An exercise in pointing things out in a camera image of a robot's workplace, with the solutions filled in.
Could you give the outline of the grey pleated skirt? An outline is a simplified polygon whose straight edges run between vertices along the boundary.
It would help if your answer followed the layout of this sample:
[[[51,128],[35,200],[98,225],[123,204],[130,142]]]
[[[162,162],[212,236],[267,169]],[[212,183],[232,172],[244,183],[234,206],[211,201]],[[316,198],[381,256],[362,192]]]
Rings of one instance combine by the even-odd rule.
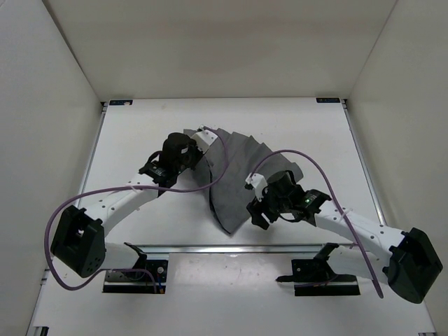
[[[259,164],[272,150],[252,136],[229,133],[224,129],[217,129],[214,133],[221,139],[213,142],[196,168],[188,170],[186,176],[201,187],[223,175],[217,184],[204,190],[202,194],[217,226],[226,234],[233,235],[250,218],[246,206],[255,194],[245,189],[245,185],[246,178],[253,169],[257,169],[266,178],[279,171],[291,170],[296,181],[302,179],[304,174],[296,163],[282,154],[274,155]]]

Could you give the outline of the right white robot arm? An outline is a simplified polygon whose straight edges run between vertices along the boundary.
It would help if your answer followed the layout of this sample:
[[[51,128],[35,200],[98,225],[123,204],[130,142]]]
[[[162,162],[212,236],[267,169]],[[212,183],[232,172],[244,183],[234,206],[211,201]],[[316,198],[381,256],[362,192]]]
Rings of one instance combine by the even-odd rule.
[[[293,274],[278,277],[279,282],[316,286],[343,276],[376,279],[402,299],[420,304],[443,269],[422,230],[413,227],[405,232],[338,209],[324,192],[303,190],[290,170],[278,171],[269,178],[251,174],[245,187],[255,193],[246,207],[253,225],[266,230],[290,214],[292,223],[306,222],[354,244],[324,244],[313,258],[296,260]]]

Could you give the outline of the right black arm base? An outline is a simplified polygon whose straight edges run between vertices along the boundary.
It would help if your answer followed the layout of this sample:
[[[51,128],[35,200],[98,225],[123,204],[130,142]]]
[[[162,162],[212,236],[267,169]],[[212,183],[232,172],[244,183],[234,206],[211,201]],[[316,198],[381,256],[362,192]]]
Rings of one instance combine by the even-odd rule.
[[[337,274],[329,266],[330,253],[339,244],[327,243],[313,257],[292,259],[292,274],[276,278],[278,284],[293,284],[295,297],[358,296],[361,294],[357,278]]]

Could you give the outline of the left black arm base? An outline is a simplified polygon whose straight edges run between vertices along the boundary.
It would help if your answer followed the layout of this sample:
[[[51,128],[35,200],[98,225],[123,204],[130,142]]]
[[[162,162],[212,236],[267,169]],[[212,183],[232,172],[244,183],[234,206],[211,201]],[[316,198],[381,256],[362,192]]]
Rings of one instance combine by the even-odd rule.
[[[148,257],[146,272],[107,271],[102,293],[163,295],[167,288],[169,259],[167,256]]]

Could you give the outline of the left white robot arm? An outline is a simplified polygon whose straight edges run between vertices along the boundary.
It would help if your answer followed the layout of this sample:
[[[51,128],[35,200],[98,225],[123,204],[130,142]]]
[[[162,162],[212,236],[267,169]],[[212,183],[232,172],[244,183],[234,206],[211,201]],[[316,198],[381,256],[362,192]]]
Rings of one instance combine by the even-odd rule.
[[[185,170],[196,168],[218,136],[209,128],[189,136],[171,133],[161,150],[154,152],[136,175],[119,187],[99,190],[103,197],[79,208],[67,200],[51,215],[45,228],[44,253],[53,276],[53,258],[62,261],[81,278],[90,281],[103,270],[124,272],[138,279],[146,272],[146,255],[135,245],[110,243],[112,229],[141,206],[174,185]]]

